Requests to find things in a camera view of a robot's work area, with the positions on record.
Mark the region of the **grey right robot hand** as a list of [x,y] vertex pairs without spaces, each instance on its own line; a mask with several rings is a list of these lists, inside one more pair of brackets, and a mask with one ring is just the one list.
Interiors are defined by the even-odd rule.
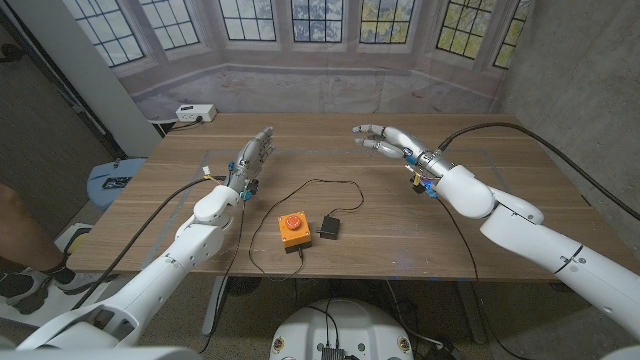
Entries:
[[441,178],[455,165],[444,159],[413,135],[395,127],[363,124],[352,129],[354,134],[365,134],[367,138],[356,138],[354,142],[374,149],[391,159],[404,160],[417,169]]

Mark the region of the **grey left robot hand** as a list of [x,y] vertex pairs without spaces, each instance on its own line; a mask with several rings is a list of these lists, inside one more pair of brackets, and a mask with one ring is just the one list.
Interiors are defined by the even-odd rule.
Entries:
[[273,128],[265,127],[238,153],[225,185],[241,193],[261,172],[262,165],[274,151],[272,145]]

